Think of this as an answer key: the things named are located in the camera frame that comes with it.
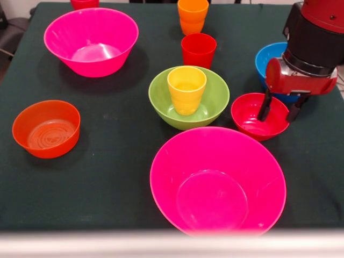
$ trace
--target pink bowl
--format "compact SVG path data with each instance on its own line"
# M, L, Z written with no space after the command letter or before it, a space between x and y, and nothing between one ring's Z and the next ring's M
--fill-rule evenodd
M283 172L259 142L222 127L167 141L150 170L163 215L187 234L268 231L285 204Z
M122 67L139 36L136 22L117 10L66 13L45 30L46 47L74 72L103 77Z
M288 108L273 97L270 112L264 122L257 120L264 100L262 93L244 94L237 98L231 107L232 118L239 131L257 141L265 141L283 133L289 126L286 121Z

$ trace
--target blue bowl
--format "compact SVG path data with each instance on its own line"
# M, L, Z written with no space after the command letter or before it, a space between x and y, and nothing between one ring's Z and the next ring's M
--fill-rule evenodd
M286 50L286 42L274 43L263 47L257 54L255 58L256 69L259 74L259 80L262 83L264 89L266 90L267 84L265 82L265 71L268 62L272 58L280 58L282 53ZM294 103L299 98L298 96L288 96L284 94L274 94L274 97L278 98L284 103Z

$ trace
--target red bowl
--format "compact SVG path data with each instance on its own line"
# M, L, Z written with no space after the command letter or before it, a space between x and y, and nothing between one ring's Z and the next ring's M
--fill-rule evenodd
M29 153L52 159L69 152L80 133L80 114L59 100L42 101L23 110L12 127L15 141Z
M265 141L284 132L289 123L286 120L288 108L273 97L270 112L264 122L257 120L264 100L262 93L249 93L237 98L231 107L232 118L239 131L257 141Z

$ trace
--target dark green tablecloth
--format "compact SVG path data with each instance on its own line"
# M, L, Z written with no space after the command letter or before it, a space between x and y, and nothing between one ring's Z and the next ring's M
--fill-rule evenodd
M132 16L140 37L122 69L106 78L74 74L48 52L45 28L71 11L68 3L39 4L0 86L0 229L172 228L157 209L149 169L157 150L179 131L151 107L148 86L160 71L182 64L183 37L174 4L102 4ZM290 6L211 5L203 32L218 48L212 69L228 83L231 101L213 123L235 128L230 105L262 91L254 57L283 41ZM24 108L44 99L73 103L81 136L67 155L32 157L12 138ZM263 144L280 163L288 187L275 228L342 227L344 102L335 89L313 97L289 129Z

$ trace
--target wall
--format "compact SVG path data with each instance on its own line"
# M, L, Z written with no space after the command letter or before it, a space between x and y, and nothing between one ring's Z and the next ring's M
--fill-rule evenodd
M29 17L29 11L39 2L69 2L70 0L0 0L8 19L13 17ZM253 4L293 4L301 0L251 0ZM101 0L101 2L128 3L129 0ZM212 0L214 4L233 3L234 0ZM249 4L249 0L242 0L242 3Z
M0 0L7 19L14 17L29 17L30 9L39 2L69 2L70 0ZM129 0L105 0L101 2L128 3Z

